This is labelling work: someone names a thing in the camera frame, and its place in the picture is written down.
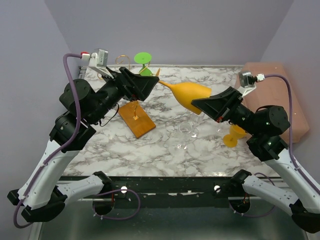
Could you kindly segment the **clear wine glass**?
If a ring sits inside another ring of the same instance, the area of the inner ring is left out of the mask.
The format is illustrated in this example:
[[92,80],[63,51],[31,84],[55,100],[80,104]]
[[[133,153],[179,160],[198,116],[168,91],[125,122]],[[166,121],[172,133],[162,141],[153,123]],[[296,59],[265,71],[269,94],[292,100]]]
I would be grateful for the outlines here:
[[180,150],[185,150],[188,147],[190,139],[192,137],[193,127],[189,122],[182,122],[177,129],[176,147]]
[[191,137],[193,139],[196,139],[199,135],[199,130],[198,126],[203,122],[204,120],[204,115],[201,113],[199,115],[193,114],[191,117],[191,126],[192,126],[192,131],[191,131]]

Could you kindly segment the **green wine glass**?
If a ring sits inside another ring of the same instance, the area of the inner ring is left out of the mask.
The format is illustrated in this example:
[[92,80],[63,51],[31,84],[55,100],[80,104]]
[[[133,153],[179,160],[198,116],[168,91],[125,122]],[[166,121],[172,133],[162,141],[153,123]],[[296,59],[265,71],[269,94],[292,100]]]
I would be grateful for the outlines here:
[[151,70],[149,69],[151,60],[152,60],[152,55],[148,52],[139,52],[134,56],[134,61],[137,64],[142,65],[142,68],[138,72],[141,76],[150,77],[153,75]]

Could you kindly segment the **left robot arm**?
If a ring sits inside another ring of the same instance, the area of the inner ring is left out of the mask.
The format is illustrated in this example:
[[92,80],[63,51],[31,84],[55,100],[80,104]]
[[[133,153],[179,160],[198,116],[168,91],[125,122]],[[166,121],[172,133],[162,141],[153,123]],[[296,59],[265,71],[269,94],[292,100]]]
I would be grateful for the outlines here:
[[24,186],[8,193],[9,201],[16,206],[14,215],[21,215],[27,225],[51,221],[66,205],[93,195],[104,198],[113,190],[114,183],[101,171],[66,186],[58,185],[58,180],[96,133],[95,126],[107,112],[122,99],[144,101],[159,78],[121,67],[104,81],[98,91],[81,78],[66,85],[59,98],[66,112],[55,120],[41,160]]

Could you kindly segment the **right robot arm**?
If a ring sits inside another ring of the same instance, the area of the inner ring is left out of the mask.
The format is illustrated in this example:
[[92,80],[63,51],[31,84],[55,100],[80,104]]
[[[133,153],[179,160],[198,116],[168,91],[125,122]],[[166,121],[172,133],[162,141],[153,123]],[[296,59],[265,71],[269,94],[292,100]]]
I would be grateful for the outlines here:
[[216,122],[229,121],[249,133],[251,137],[246,142],[249,150],[277,172],[290,190],[264,183],[250,172],[240,170],[231,179],[230,191],[236,196],[248,193],[260,197],[286,212],[304,231],[319,232],[320,194],[312,188],[316,182],[312,177],[304,179],[308,173],[296,166],[289,146],[281,138],[290,127],[285,109],[272,105],[252,112],[242,101],[242,94],[229,87],[220,94],[194,99],[191,103]]

